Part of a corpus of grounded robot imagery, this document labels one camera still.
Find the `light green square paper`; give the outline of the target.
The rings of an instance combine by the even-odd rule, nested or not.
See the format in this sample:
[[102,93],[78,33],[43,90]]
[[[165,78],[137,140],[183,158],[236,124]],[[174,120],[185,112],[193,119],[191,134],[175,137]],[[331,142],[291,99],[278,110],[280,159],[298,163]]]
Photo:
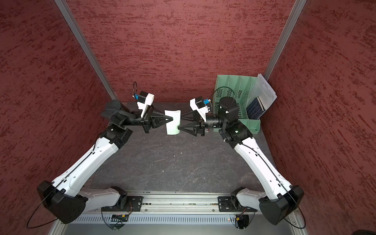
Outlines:
[[180,133],[178,126],[181,124],[181,110],[164,111],[166,116],[172,117],[172,121],[166,123],[166,132],[167,135],[177,135]]

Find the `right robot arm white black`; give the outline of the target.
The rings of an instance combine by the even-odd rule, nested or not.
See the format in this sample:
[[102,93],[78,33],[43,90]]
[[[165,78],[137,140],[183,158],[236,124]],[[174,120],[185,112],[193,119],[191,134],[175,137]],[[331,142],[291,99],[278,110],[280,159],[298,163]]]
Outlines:
[[211,102],[202,97],[191,99],[190,107],[193,118],[178,129],[204,136],[207,129],[217,128],[223,141],[243,158],[264,189],[258,192],[240,187],[233,191],[229,200],[232,210],[260,211],[271,224],[277,225],[298,209],[303,189],[292,185],[268,160],[248,127],[239,120],[239,106],[234,98],[221,98],[217,114],[211,113]]

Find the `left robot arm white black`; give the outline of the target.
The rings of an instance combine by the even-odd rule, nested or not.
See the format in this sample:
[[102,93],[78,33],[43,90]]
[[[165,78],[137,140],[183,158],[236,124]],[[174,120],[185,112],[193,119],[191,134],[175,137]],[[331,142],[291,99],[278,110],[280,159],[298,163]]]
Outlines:
[[129,126],[142,126],[148,133],[173,121],[173,117],[156,110],[152,104],[138,103],[138,112],[130,112],[120,101],[106,104],[102,116],[109,126],[98,135],[94,145],[68,170],[53,181],[43,181],[37,188],[43,206],[64,224],[82,213],[104,207],[123,211],[128,208],[127,192],[119,187],[106,190],[83,190],[83,186],[100,166],[120,150],[132,135]]

